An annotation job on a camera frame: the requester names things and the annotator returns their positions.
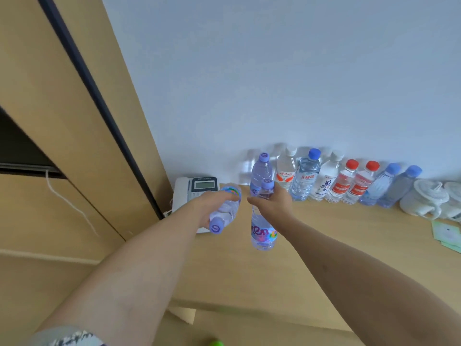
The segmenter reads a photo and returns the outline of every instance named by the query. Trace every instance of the white bottle cap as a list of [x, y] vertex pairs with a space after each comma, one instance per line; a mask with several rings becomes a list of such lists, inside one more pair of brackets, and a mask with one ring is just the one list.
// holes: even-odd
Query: white bottle cap
[[331, 158], [330, 158], [331, 160], [341, 161], [343, 160], [343, 158], [344, 158], [344, 153], [341, 152], [340, 150], [335, 149], [331, 152]]
[[285, 153], [288, 156], [295, 156], [297, 151], [298, 149], [290, 144], [287, 144], [287, 147], [285, 148]]

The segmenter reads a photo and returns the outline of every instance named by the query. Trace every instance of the wooden desk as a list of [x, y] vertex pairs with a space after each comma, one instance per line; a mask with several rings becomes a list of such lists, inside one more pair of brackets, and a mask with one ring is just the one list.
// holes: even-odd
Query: wooden desk
[[[248, 187], [243, 193], [246, 198]], [[360, 204], [306, 201], [294, 208], [302, 221], [395, 267], [461, 313], [461, 255], [432, 238], [430, 221]], [[250, 223], [251, 206], [243, 199], [222, 234], [197, 235], [172, 302], [350, 330], [285, 238], [279, 236], [272, 251], [258, 251]]]

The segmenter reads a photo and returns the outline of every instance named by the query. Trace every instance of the forearm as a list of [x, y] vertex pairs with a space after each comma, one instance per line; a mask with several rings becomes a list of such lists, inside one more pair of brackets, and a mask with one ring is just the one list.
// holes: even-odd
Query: forearm
[[292, 216], [274, 227], [366, 345], [457, 345], [461, 320], [406, 275]]
[[74, 325], [111, 346], [150, 345], [198, 227], [191, 203], [137, 235], [104, 260], [41, 329]]

